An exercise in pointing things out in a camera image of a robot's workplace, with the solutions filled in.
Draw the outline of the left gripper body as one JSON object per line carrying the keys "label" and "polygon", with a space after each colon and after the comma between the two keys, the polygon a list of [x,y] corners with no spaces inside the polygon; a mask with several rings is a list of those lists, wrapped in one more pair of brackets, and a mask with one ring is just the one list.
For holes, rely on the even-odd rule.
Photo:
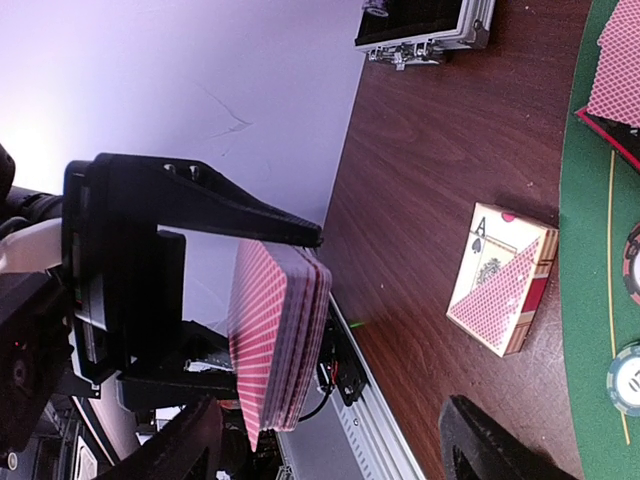
{"label": "left gripper body", "polygon": [[213,231],[216,173],[192,160],[101,154],[65,171],[62,259],[81,374],[122,400],[235,395],[227,340],[183,317],[185,232]]}

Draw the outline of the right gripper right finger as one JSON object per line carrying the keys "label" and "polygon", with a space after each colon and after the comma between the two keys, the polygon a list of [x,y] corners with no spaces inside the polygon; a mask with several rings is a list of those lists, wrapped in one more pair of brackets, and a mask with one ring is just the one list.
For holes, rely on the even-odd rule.
{"label": "right gripper right finger", "polygon": [[570,479],[530,450],[463,395],[449,397],[439,417],[442,463],[447,479]]}

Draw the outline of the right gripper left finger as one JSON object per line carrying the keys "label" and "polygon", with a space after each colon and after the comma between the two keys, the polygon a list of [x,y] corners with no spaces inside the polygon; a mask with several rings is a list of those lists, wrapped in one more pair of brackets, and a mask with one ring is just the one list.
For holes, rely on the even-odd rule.
{"label": "right gripper left finger", "polygon": [[223,418],[213,397],[186,406],[104,479],[215,479],[222,453]]}

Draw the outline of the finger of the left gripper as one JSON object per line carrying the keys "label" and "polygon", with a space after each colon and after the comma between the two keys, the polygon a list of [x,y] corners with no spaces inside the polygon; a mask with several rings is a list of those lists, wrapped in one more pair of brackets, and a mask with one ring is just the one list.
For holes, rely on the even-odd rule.
{"label": "finger of the left gripper", "polygon": [[162,168],[164,225],[309,248],[322,243],[318,224],[262,202],[202,162],[171,159]]}

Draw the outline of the red-backed card deck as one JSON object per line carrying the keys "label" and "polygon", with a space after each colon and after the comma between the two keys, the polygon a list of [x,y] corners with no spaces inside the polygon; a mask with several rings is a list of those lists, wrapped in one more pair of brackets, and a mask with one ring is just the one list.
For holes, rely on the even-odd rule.
{"label": "red-backed card deck", "polygon": [[228,340],[252,449],[267,430],[296,428],[328,316],[330,270],[289,245],[238,245],[228,309]]}

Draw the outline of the green chip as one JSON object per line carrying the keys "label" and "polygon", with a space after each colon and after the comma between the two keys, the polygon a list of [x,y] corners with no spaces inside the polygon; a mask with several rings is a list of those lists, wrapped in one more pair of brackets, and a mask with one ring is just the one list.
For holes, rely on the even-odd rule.
{"label": "green chip", "polygon": [[639,343],[623,348],[612,360],[606,377],[612,404],[623,414],[639,416]]}

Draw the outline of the brown chip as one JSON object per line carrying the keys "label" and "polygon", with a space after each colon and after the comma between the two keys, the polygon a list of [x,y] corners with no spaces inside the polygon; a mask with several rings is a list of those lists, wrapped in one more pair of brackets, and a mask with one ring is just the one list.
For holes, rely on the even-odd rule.
{"label": "brown chip", "polygon": [[640,224],[637,223],[626,238],[622,263],[624,286],[636,304],[640,304],[639,239]]}

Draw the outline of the dealt card player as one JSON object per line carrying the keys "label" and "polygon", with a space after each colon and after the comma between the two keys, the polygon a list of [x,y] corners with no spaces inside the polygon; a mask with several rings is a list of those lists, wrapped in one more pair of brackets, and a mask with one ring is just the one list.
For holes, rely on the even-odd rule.
{"label": "dealt card player", "polygon": [[587,112],[639,126],[639,2],[619,1],[598,38]]}

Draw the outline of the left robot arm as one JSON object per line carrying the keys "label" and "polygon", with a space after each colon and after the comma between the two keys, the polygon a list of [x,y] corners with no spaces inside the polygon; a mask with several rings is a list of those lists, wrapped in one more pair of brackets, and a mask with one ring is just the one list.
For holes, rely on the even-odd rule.
{"label": "left robot arm", "polygon": [[314,248],[319,225],[190,159],[102,153],[70,162],[61,195],[14,185],[1,157],[1,450],[26,447],[68,367],[115,377],[130,411],[233,399],[227,371],[190,360],[228,351],[186,321],[186,231]]}

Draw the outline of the tan card box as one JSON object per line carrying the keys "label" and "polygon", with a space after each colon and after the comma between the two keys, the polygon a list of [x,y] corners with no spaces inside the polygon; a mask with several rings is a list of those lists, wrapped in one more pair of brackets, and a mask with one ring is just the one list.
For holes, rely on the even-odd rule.
{"label": "tan card box", "polygon": [[477,202],[447,318],[499,357],[520,352],[558,244],[557,228]]}

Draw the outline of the round green poker mat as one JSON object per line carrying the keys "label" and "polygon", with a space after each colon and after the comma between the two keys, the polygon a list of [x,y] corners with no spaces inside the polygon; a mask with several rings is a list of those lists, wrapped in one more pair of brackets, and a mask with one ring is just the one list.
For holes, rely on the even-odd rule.
{"label": "round green poker mat", "polygon": [[639,222],[639,175],[576,115],[586,106],[597,40],[616,4],[592,3],[565,130],[560,185],[560,292],[569,399],[584,475],[639,476],[639,420],[612,404],[615,353],[639,338],[639,306],[623,282],[627,235]]}

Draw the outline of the aluminium poker case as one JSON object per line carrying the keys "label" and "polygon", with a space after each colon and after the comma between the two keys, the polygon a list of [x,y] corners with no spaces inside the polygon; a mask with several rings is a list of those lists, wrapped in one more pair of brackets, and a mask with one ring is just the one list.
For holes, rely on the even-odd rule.
{"label": "aluminium poker case", "polygon": [[354,40],[371,62],[402,71],[440,65],[457,50],[481,50],[489,41],[494,0],[365,1]]}

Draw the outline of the triangular all-in marker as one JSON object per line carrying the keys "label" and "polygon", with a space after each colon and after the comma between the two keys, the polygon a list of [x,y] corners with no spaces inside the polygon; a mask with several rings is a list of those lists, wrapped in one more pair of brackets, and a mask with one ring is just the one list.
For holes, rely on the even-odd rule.
{"label": "triangular all-in marker", "polygon": [[638,127],[590,114],[586,107],[577,110],[575,116],[606,141],[636,172],[639,172]]}

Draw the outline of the aluminium front rail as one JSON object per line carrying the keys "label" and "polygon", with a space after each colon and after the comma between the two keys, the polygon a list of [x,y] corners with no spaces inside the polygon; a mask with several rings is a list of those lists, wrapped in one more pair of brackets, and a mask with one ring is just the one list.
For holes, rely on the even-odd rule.
{"label": "aluminium front rail", "polygon": [[332,300],[330,317],[347,333],[368,379],[360,399],[346,407],[333,389],[327,403],[296,430],[276,435],[279,479],[423,479],[409,447],[354,337],[356,324]]}

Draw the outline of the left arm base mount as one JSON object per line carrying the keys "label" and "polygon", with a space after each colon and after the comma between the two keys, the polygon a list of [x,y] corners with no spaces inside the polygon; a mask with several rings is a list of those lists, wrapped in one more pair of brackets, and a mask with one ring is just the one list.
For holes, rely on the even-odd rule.
{"label": "left arm base mount", "polygon": [[368,385],[364,367],[342,326],[328,319],[316,367],[320,386],[335,389],[346,407],[356,403]]}

